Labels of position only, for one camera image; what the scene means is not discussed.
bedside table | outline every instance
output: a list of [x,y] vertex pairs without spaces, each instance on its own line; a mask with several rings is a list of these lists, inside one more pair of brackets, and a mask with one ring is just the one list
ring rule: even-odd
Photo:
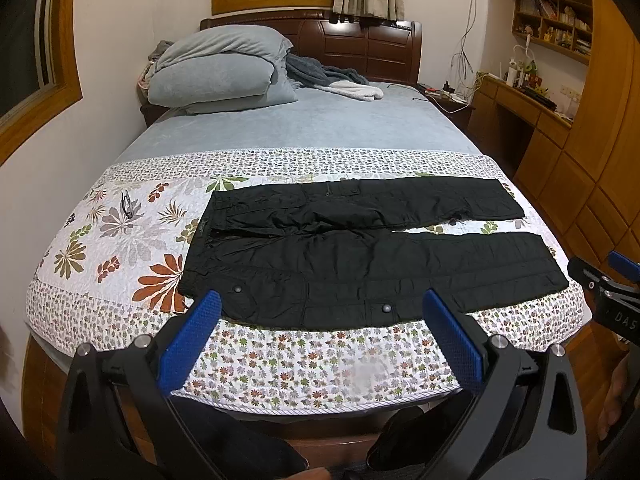
[[427,98],[449,121],[456,125],[462,133],[466,135],[466,128],[469,126],[471,114],[475,110],[473,105],[462,105],[450,99],[442,98],[439,95],[427,94],[424,89],[428,88],[420,83],[412,85],[423,97]]

bookshelf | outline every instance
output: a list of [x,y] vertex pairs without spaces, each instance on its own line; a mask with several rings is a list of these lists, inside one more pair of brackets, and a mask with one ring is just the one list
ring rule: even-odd
[[[574,10],[573,22],[571,17],[564,12],[566,7],[571,7]],[[589,30],[577,26],[580,22],[586,24]],[[591,6],[571,0],[516,0],[513,14],[513,35],[526,40],[525,27],[527,25],[533,30],[531,43],[555,50],[564,56],[589,65],[591,56],[580,50],[591,48],[593,38],[593,8]]]

wall outlet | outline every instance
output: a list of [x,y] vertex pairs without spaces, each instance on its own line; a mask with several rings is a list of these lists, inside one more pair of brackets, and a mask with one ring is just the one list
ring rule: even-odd
[[578,102],[580,102],[580,99],[582,98],[582,94],[580,94],[580,92],[575,91],[573,88],[569,88],[566,85],[562,85],[560,87],[560,93],[562,95],[566,95],[569,99],[575,99]]

floral bedspread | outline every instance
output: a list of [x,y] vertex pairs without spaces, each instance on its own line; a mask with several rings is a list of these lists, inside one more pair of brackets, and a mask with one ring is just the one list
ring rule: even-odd
[[[176,288],[212,190],[431,174],[498,178],[526,218],[428,230],[534,232],[566,270],[567,258],[540,216],[484,155],[299,148],[188,153],[117,164],[104,172],[40,262],[28,291],[28,323],[70,356],[84,341],[99,350],[114,349],[140,333],[156,333],[190,304]],[[124,190],[132,218],[120,206]],[[580,328],[584,296],[577,283],[570,283],[559,294],[474,317],[488,333],[504,334],[520,348],[544,350]],[[310,415],[425,400],[457,387],[421,321],[342,332],[283,332],[221,320],[176,394],[240,412]]]

light blue pillow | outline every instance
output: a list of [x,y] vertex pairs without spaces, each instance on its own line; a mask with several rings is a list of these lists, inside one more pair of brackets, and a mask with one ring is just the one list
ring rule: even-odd
[[185,107],[185,110],[189,114],[238,112],[240,110],[251,110],[252,108],[264,108],[267,106],[293,103],[297,100],[298,97],[287,80],[287,71],[284,68],[279,68],[273,73],[273,82],[269,88],[267,88],[264,95],[226,99],[224,101],[194,103]]
[[191,34],[164,51],[155,71],[196,57],[237,52],[261,57],[277,67],[293,44],[271,27],[262,25],[222,25]]
[[271,85],[274,67],[260,57],[213,54],[195,57],[156,72],[149,80],[148,100],[167,108],[261,96]]

